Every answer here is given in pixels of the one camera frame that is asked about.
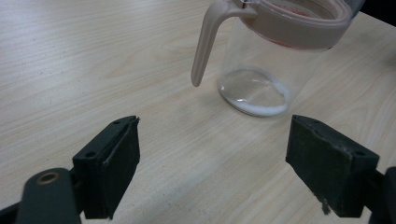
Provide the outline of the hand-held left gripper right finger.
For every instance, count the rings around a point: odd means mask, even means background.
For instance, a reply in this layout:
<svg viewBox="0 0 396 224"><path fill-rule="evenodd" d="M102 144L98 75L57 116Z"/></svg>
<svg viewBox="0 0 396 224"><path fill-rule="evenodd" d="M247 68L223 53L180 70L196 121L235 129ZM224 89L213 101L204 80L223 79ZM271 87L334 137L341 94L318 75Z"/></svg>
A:
<svg viewBox="0 0 396 224"><path fill-rule="evenodd" d="M359 217L362 189L379 156L325 123L291 118L286 162L320 202L339 217Z"/></svg>

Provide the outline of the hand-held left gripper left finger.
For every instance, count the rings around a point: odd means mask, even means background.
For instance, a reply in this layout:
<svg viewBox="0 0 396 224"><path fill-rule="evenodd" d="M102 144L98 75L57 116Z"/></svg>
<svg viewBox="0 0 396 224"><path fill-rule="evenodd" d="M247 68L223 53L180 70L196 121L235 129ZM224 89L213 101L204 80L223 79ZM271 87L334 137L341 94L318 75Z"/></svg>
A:
<svg viewBox="0 0 396 224"><path fill-rule="evenodd" d="M87 219L114 217L140 161L138 123L137 116L110 122L73 157Z"/></svg>

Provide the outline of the clear jar with beige collar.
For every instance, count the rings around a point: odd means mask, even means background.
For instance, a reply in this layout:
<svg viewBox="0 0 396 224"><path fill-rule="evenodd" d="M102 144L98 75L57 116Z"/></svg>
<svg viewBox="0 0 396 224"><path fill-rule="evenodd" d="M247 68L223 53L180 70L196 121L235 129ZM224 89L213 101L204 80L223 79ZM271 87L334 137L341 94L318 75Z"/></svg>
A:
<svg viewBox="0 0 396 224"><path fill-rule="evenodd" d="M216 0L205 13L191 83L201 84L220 25L234 19L219 72L222 98L247 114L282 114L365 0Z"/></svg>

